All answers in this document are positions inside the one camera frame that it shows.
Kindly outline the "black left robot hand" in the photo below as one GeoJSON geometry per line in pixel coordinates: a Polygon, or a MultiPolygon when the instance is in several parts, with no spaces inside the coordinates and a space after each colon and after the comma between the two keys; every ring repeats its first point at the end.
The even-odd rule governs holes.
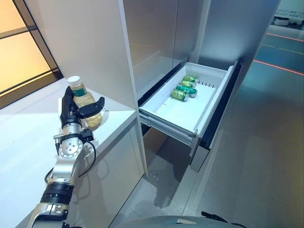
{"type": "Polygon", "coordinates": [[[87,92],[81,104],[77,104],[75,94],[70,86],[66,88],[65,94],[61,99],[61,127],[67,124],[80,124],[85,120],[90,128],[97,128],[103,120],[101,110],[105,105],[105,98],[100,97],[95,102],[91,93],[87,92]]]}

